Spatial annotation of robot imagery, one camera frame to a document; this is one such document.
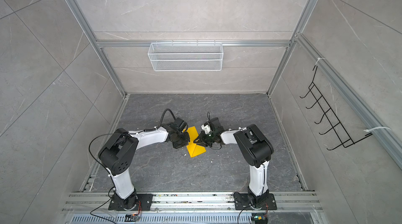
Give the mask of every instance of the gray marble floor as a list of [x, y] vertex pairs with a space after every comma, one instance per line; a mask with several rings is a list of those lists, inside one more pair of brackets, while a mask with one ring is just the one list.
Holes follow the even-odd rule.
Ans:
[[[289, 152], [268, 98], [263, 94], [139, 94], [131, 95], [119, 127], [126, 130], [151, 128], [158, 124], [165, 108], [200, 132], [207, 112], [218, 117], [225, 129], [256, 124], [274, 147], [269, 166], [270, 191], [301, 191]], [[172, 121], [166, 114], [164, 122]], [[236, 144], [207, 151], [190, 158], [187, 148], [173, 149], [172, 143], [141, 148], [134, 156], [130, 175], [137, 191], [246, 191], [249, 165]], [[104, 169], [99, 169], [92, 191], [112, 186]]]

